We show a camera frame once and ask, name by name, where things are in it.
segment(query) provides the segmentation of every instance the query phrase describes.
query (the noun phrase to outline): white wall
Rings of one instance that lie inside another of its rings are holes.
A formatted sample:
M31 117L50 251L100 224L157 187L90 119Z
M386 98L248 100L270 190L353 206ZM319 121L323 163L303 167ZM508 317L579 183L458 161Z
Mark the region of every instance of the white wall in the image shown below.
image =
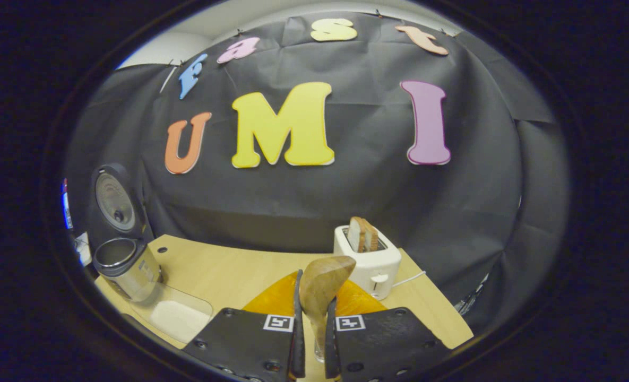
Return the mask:
M294 15L312 12L341 11L375 13L443 29L454 36L462 31L440 15L407 0L373 2L338 2L336 0L228 0L188 17L167 32L142 46L120 67L144 63L179 64L203 49L236 34Z
M139 64L168 64L173 60L179 65L210 46L210 39L197 33L168 31L135 51L120 67Z

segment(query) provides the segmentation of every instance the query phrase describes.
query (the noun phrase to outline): yellow letter m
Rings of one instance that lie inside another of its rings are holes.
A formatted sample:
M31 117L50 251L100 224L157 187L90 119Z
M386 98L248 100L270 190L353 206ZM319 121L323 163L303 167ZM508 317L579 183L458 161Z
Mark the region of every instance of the yellow letter m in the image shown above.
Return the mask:
M331 94L325 82L305 82L296 85L275 114L265 97L254 92L237 98L232 108L239 113L234 167L256 167L260 155L253 147L258 141L270 164L279 160L290 133L290 148L283 157L293 166L324 166L333 163L334 152L326 144L324 101Z

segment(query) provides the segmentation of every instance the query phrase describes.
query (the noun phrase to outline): white toaster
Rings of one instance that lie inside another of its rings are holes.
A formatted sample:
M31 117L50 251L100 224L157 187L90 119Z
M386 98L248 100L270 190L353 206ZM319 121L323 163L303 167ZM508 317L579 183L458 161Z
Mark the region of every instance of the white toaster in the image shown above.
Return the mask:
M377 251L355 252L348 242L349 227L349 225L341 225L334 230L333 254L355 259L356 266L350 275L350 280L376 300L382 300L390 294L394 278L399 270L399 263L401 263L401 253L380 231L378 231Z

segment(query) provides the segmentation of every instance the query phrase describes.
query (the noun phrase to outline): table surface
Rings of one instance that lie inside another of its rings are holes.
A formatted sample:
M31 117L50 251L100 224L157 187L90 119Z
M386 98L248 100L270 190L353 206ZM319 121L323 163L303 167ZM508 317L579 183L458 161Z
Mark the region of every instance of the table surface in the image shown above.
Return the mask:
M168 250L159 253L158 249L161 247ZM213 307L213 315L225 307L241 309L283 276L298 269L305 269L314 259L332 256L251 251L204 244L169 235L150 242L149 248L163 268L164 283L206 300ZM421 273L413 259L403 249L399 250L402 261L395 279L397 282ZM130 303L111 289L101 276L97 278L95 285L120 312L132 315L147 329L176 348L185 347L185 343L171 338L136 314ZM411 309L447 348L453 349L472 338L468 324L426 275L392 288L390 295L381 303L389 309L396 307ZM314 334L309 320L305 315L303 319L307 346L305 350L307 377L299 380L326 380L324 364L314 359Z

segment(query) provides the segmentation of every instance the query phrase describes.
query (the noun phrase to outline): foam letter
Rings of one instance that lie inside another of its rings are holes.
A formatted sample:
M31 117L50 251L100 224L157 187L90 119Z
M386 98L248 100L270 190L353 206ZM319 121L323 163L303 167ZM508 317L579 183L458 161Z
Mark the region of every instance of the foam letter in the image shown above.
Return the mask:
M407 152L413 164L446 164L451 160L451 152L444 143L444 123L442 121L441 100L446 97L444 90L420 81L402 81L402 89L411 95L413 119L416 124L413 146Z
M191 65L180 75L180 83L183 86L183 91L180 93L180 99L183 99L189 90L191 90L196 82L199 80L201 69L203 68L202 61L208 57L206 53L203 53Z
M185 174L193 169L201 155L201 140L203 128L210 119L210 113L201 113L191 119L193 130L189 141L189 150L184 158L178 156L180 136L186 126L186 121L177 121L168 128L168 142L166 142L166 169L173 174Z
M279 160L286 137L290 148L283 157L293 166L324 166L333 163L334 152L326 144L324 101L331 94L325 82L296 85L275 114L265 97L254 92L237 98L232 108L239 113L236 155L231 162L236 168L256 167L260 155L253 147L255 136L270 164Z
M436 40L436 38L430 33L423 32L416 27L409 27L408 25L397 25L394 28L397 29L397 31L406 32L406 34L409 35L409 38L411 39L411 41L413 41L414 44L418 45L426 51L441 54L442 56L446 56L449 53L446 48L433 44L431 40Z
M312 22L309 35L316 41L351 40L356 37L356 30L351 28L352 22L346 19L321 19Z
M255 51L255 44L260 41L260 37L249 37L239 42L231 44L225 53L218 58L219 64L227 63L234 58L244 58Z

